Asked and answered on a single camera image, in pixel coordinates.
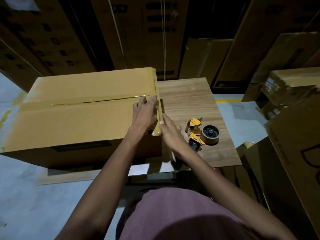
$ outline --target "maroon t-shirt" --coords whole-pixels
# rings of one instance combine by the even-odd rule
[[[125,239],[261,239],[229,210],[195,191],[149,190],[126,219]]]

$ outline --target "tape roll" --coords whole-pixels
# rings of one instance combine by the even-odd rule
[[[201,140],[207,145],[215,145],[219,142],[220,131],[214,125],[206,125],[202,129]]]

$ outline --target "person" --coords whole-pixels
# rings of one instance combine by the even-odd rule
[[[157,123],[157,96],[133,104],[132,125],[88,187],[56,237],[103,239],[118,206],[139,141]],[[262,205],[210,167],[183,138],[181,126],[163,114],[163,138],[189,165],[214,201],[198,192],[160,188],[131,200],[117,226],[117,239],[296,239]]]

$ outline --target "forearm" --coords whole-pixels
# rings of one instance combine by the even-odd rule
[[[217,203],[230,210],[263,237],[296,239],[281,221],[216,172],[196,152],[183,153],[182,157]]]
[[[104,238],[142,136],[142,130],[129,129],[121,144],[78,202],[62,233],[65,229],[74,229],[77,231],[74,237],[77,235],[78,238],[85,239],[93,234],[95,237]]]

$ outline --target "hand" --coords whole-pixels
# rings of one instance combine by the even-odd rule
[[[149,98],[141,97],[138,103],[133,104],[132,125],[131,127],[146,131],[153,131],[157,125],[157,95]]]
[[[160,130],[167,146],[173,151],[175,156],[183,160],[182,154],[192,151],[183,135],[181,125],[176,125],[166,114],[162,114],[163,121],[160,121]]]

